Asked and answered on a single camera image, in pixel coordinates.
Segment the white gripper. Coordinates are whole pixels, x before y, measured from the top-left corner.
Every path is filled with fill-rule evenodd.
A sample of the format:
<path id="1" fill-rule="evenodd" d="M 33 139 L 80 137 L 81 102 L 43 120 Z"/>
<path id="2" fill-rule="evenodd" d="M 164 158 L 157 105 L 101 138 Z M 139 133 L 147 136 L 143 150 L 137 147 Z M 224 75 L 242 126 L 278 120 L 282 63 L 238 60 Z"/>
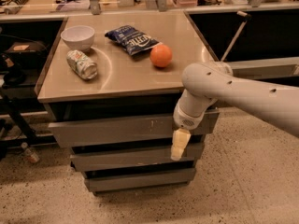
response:
<path id="1" fill-rule="evenodd" d="M 189 130 L 196 129 L 202 121 L 204 114 L 198 117 L 187 115 L 179 106 L 176 104 L 173 113 L 173 120 L 179 129 L 173 132 L 172 146 L 171 146 L 171 159 L 173 161 L 179 161 L 182 158 L 184 150 L 189 143 L 191 133 Z"/>

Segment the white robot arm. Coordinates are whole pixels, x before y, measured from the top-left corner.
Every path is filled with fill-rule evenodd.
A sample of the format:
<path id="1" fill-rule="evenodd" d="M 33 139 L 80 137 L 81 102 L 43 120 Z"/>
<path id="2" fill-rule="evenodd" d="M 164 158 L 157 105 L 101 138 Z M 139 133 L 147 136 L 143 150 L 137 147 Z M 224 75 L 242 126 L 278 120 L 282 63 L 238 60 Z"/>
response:
<path id="1" fill-rule="evenodd" d="M 299 136 L 299 88 L 233 76 L 226 63 L 192 63 L 182 73 L 184 91 L 173 119 L 171 159 L 181 159 L 206 110 L 217 101 L 235 106 L 295 137 Z"/>

